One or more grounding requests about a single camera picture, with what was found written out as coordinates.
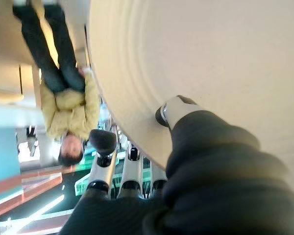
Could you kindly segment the robot right hand beige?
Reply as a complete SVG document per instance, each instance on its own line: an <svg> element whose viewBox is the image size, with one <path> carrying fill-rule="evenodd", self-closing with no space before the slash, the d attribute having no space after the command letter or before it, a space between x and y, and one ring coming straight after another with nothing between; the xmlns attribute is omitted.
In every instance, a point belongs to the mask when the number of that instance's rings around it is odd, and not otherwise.
<svg viewBox="0 0 294 235"><path fill-rule="evenodd" d="M178 95L155 114L172 152L159 198L100 198L91 185L62 235L294 235L286 167L247 130Z"/></svg>

